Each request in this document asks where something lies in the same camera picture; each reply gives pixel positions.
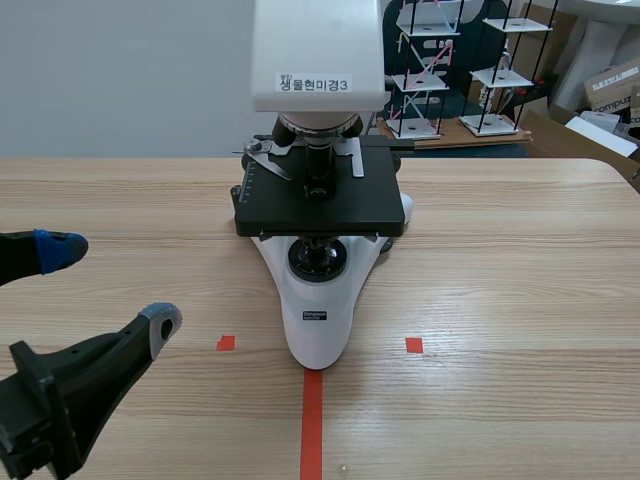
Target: black microscope stage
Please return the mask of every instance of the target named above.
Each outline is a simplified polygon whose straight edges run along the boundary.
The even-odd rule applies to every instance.
[[[389,147],[362,147],[364,178],[353,177],[351,157],[336,157],[336,194],[327,201],[306,196],[305,147],[269,158],[293,180],[286,181],[249,160],[235,202],[236,230],[241,237],[402,235],[404,209]]]

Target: red tape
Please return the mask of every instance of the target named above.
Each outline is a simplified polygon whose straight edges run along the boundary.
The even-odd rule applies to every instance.
[[[236,337],[233,335],[223,335],[216,345],[216,350],[218,352],[233,352],[235,349]]]
[[[424,353],[421,338],[407,338],[407,353]]]
[[[322,372],[304,370],[300,480],[322,480]]]

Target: wooden table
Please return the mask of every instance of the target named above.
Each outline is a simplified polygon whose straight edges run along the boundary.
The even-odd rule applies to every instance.
[[[155,301],[184,313],[76,478],[299,478],[303,370],[234,233],[241,178],[237,160],[0,161],[3,231],[91,244],[0,289],[2,376],[18,340],[59,349]],[[413,221],[324,373],[324,479],[638,480],[638,195],[590,160],[409,160],[400,179]]]

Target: white microscope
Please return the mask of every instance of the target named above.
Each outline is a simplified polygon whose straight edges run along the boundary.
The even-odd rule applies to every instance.
[[[413,208],[392,155],[413,144],[359,138],[359,112],[385,105],[378,0],[256,0],[252,96],[257,111],[279,115],[273,135],[243,152],[245,177],[231,191],[237,232],[271,271],[293,356],[324,369]]]

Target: gray wall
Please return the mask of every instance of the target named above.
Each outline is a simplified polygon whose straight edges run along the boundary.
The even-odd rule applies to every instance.
[[[229,156],[252,0],[0,0],[0,156]]]

